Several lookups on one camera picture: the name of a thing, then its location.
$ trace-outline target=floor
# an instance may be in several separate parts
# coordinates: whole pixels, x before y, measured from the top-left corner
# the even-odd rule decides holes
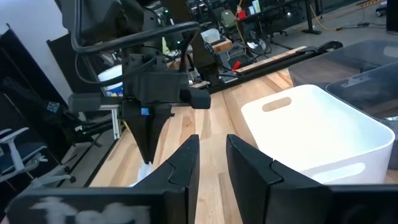
[[[365,9],[358,10],[356,12],[352,12],[346,16],[342,16],[339,18],[331,18],[333,15],[336,15],[338,12],[345,11],[349,8],[352,8],[356,4],[352,4],[346,7],[343,7],[339,10],[328,13],[324,19],[320,19],[320,22],[327,28],[337,28],[342,26],[349,26],[353,24],[357,24],[359,22],[373,22],[376,24],[385,24],[386,17],[378,18],[376,17],[375,9],[378,4],[373,6],[369,6]],[[320,35],[313,34],[304,34],[301,32],[302,29],[307,28],[307,23],[302,25],[297,25],[287,29],[287,33],[289,36],[281,36],[276,35],[274,37],[274,41],[289,46],[291,48],[296,48],[300,46],[319,46],[324,44],[329,40],[338,40],[344,44],[344,46],[351,45],[363,40],[371,40],[371,39],[381,39],[381,40],[398,40],[398,37],[388,34],[385,29],[379,28],[363,28],[363,29],[347,29],[341,31],[334,30],[325,30],[320,27],[317,22],[314,20],[314,29],[322,31]],[[287,49],[272,45],[272,53],[269,56],[279,55],[283,52],[286,52]],[[72,175],[76,176],[77,181],[75,183],[64,182],[62,187],[83,187],[87,185],[87,182],[90,181],[90,177],[92,173],[96,170],[96,167],[100,163],[100,160],[106,155],[109,147],[113,144],[113,132],[109,130],[103,133],[98,141],[101,144],[105,144],[106,147],[97,148],[93,146],[87,154],[84,156],[84,159],[76,166]],[[74,149],[73,153],[82,155],[87,146],[80,146],[77,149]]]

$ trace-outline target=office chair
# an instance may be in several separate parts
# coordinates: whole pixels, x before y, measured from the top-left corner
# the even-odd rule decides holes
[[[11,131],[11,129],[0,131],[0,145],[7,144],[9,147],[9,152],[4,152],[4,155],[0,156],[0,183],[22,173],[26,173],[32,179],[28,189],[43,187],[46,184],[61,180],[76,181],[76,178],[70,175],[57,175],[70,171],[69,167],[63,164],[38,178],[34,178],[30,174],[30,171],[36,169],[40,162],[47,162],[48,160],[40,153],[43,149],[47,148],[42,142],[25,143],[18,146],[17,149],[14,142],[15,138],[27,130],[28,128],[21,128],[4,137],[2,136]]]

